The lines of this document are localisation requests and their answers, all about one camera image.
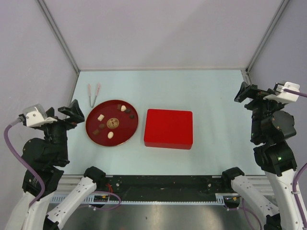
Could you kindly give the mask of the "round red plate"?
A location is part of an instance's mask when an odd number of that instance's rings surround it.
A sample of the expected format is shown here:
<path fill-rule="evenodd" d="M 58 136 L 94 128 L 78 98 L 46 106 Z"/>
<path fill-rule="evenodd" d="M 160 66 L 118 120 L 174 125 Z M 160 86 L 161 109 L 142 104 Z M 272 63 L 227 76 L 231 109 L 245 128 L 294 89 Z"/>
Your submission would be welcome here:
<path fill-rule="evenodd" d="M 117 109 L 117 105 L 126 106 L 125 111 Z M 113 147 L 127 142 L 136 132 L 139 124 L 136 109 L 128 102 L 122 100 L 109 100 L 100 103 L 91 110 L 87 116 L 85 129 L 86 133 L 94 143 Z M 113 132 L 113 138 L 107 137 Z"/>

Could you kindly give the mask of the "red box lid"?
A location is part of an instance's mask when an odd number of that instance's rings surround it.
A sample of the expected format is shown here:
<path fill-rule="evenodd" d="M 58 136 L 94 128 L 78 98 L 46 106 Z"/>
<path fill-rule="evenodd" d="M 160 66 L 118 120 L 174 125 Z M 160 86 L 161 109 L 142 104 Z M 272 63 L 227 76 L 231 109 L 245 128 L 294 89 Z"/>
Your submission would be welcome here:
<path fill-rule="evenodd" d="M 191 111 L 148 109 L 144 138 L 193 139 Z"/>

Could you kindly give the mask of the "red chocolate box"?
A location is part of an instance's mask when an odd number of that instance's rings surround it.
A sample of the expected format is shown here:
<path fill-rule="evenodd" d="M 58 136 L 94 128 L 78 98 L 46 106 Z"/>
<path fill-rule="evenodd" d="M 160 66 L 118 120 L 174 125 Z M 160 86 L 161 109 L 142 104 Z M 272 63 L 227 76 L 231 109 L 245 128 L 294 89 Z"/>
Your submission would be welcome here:
<path fill-rule="evenodd" d="M 190 150 L 193 145 L 193 139 L 157 139 L 144 138 L 144 144 L 147 147 Z"/>

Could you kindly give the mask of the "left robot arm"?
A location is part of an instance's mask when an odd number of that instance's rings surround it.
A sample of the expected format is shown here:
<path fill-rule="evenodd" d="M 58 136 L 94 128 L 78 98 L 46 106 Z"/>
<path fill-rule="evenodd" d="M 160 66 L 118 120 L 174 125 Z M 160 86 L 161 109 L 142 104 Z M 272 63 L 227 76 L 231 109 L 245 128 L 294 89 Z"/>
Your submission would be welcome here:
<path fill-rule="evenodd" d="M 67 116 L 60 119 L 53 107 L 40 104 L 25 108 L 4 130 L 7 147 L 26 168 L 23 196 L 13 209 L 6 224 L 7 230 L 60 230 L 78 206 L 94 191 L 102 191 L 107 183 L 106 173 L 92 166 L 66 198 L 52 211 L 48 205 L 53 198 L 64 171 L 69 164 L 67 131 L 85 121 L 77 100 L 58 111 Z M 43 138 L 28 140 L 18 154 L 9 139 L 9 130 L 18 123 L 43 131 Z"/>

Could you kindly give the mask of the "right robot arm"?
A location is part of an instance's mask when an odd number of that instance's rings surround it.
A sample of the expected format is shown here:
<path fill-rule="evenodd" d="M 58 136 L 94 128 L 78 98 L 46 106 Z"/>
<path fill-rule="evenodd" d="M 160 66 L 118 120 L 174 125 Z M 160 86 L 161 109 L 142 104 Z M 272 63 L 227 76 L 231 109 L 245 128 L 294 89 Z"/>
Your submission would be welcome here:
<path fill-rule="evenodd" d="M 243 82 L 234 98 L 238 103 L 250 99 L 244 107 L 252 112 L 250 141 L 256 145 L 255 162 L 272 186 L 277 204 L 270 203 L 238 167 L 222 173 L 221 186 L 226 192 L 235 191 L 243 203 L 250 205 L 262 230 L 307 228 L 307 209 L 298 185 L 307 167 L 297 169 L 294 153 L 286 142 L 296 135 L 295 119 L 283 110 L 300 96 L 306 97 L 299 88 L 298 84 L 283 82 L 265 91 Z"/>

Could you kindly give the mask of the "white round swirl chocolate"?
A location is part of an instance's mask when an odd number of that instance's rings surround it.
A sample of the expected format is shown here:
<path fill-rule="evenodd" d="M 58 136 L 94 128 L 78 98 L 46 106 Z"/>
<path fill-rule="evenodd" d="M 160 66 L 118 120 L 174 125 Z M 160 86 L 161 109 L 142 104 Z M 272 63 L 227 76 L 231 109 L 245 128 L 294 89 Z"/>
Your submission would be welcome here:
<path fill-rule="evenodd" d="M 113 132 L 109 132 L 108 135 L 107 135 L 107 137 L 108 137 L 109 139 L 111 139 L 111 138 L 113 138 L 113 135 L 114 135 Z"/>

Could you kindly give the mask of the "white heart chocolate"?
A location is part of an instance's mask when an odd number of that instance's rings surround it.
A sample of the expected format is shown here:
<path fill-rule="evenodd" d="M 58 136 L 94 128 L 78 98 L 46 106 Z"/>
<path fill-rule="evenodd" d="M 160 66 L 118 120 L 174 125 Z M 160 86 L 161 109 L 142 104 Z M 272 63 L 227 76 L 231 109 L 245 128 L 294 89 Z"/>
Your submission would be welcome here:
<path fill-rule="evenodd" d="M 125 111 L 126 109 L 127 109 L 126 106 L 122 105 L 120 110 Z"/>

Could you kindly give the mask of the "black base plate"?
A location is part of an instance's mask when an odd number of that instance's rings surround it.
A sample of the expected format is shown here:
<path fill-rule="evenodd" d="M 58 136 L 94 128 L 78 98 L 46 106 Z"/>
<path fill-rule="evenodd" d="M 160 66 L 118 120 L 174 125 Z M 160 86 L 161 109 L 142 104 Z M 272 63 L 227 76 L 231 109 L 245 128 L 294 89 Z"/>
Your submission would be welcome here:
<path fill-rule="evenodd" d="M 205 202 L 233 192 L 221 177 L 211 175 L 114 175 L 97 191 L 109 191 L 130 202 Z"/>

